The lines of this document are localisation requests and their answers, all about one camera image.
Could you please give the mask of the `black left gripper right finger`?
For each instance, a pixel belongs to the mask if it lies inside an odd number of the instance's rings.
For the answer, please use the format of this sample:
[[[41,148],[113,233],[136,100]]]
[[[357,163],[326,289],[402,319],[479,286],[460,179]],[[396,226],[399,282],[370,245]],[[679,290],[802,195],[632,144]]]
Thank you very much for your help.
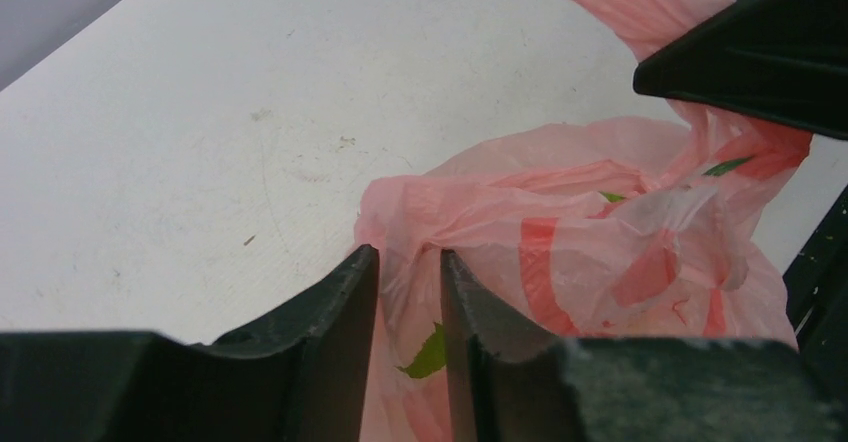
[[[768,339],[561,337],[441,254],[457,441],[843,441],[838,400]]]

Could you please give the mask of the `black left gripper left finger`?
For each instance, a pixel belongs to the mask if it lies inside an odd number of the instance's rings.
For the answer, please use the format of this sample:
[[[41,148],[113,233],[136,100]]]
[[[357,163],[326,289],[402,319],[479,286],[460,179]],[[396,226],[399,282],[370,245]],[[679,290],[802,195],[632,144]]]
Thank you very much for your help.
[[[355,441],[379,255],[354,250],[321,281],[211,344],[154,332],[1,337],[5,441]]]

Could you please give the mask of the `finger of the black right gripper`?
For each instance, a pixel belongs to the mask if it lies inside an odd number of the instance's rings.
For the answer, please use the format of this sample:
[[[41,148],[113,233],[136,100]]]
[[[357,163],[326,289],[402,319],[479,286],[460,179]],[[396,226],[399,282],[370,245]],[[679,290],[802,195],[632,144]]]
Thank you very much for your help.
[[[847,137],[847,0],[735,0],[640,62],[636,93]]]
[[[843,191],[783,275],[787,314],[802,359],[847,398],[847,192]]]

